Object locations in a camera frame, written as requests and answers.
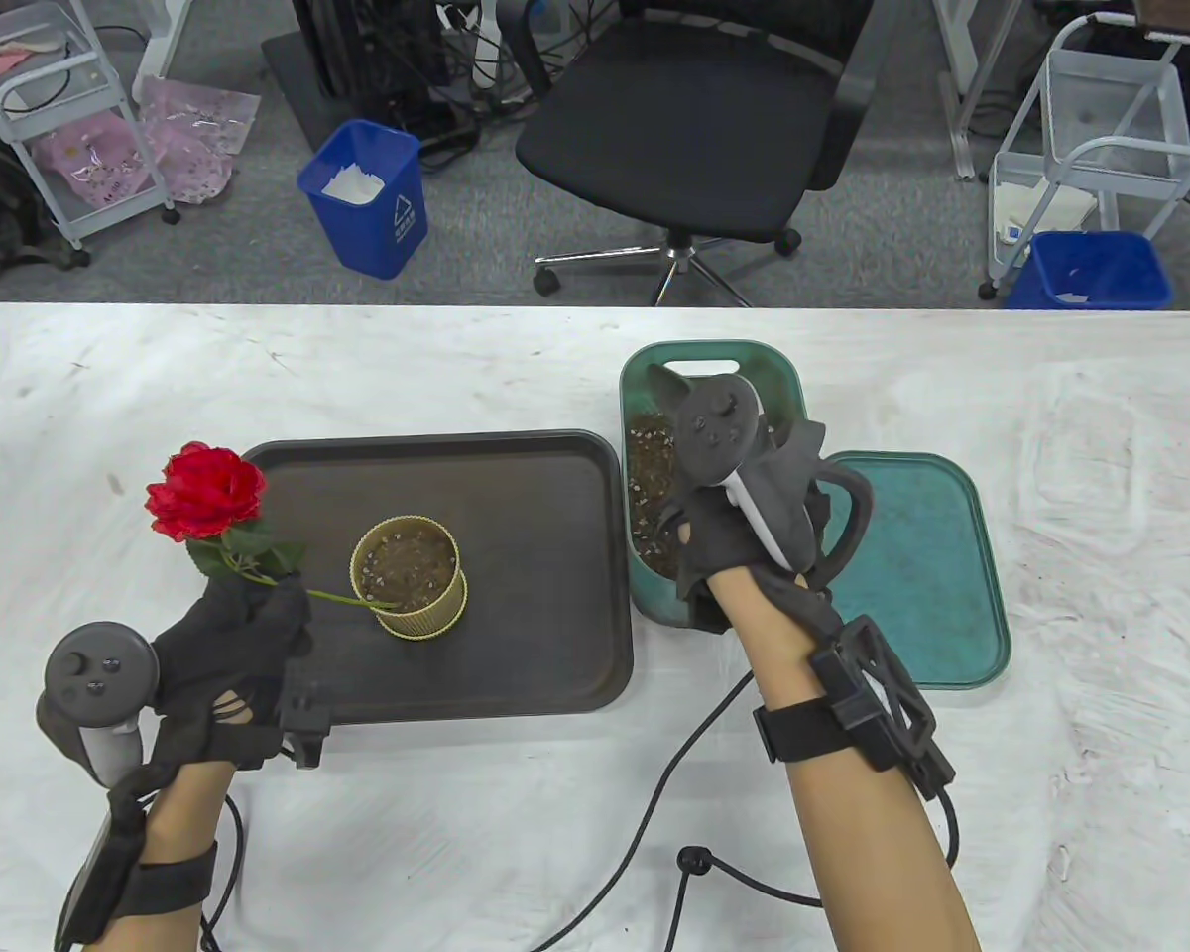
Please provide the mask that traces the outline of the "person's right hand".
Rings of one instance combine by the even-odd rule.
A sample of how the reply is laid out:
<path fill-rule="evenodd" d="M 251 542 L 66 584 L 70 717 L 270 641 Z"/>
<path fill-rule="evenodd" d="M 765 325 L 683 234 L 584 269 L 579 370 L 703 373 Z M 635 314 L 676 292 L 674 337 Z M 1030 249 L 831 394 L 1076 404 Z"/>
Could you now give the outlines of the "person's right hand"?
<path fill-rule="evenodd" d="M 724 634 L 734 630 L 714 580 L 746 574 L 760 602 L 782 610 L 814 634 L 839 630 L 829 588 L 798 585 L 798 574 L 774 562 L 744 512 L 718 488 L 678 490 L 662 511 L 662 530 L 675 536 L 676 594 L 689 608 L 693 630 Z"/>

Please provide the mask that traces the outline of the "person's left hand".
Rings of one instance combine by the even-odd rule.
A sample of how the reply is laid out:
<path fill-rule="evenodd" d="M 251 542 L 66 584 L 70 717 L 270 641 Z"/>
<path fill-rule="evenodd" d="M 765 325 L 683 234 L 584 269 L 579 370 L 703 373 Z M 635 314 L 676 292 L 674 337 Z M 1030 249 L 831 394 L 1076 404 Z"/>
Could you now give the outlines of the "person's left hand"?
<path fill-rule="evenodd" d="M 288 660 L 308 652 L 311 599 L 299 575 L 264 585 L 211 577 L 200 599 L 154 640 L 159 733 L 151 765 L 165 774 L 223 762 L 257 770 L 283 746 L 278 699 Z"/>

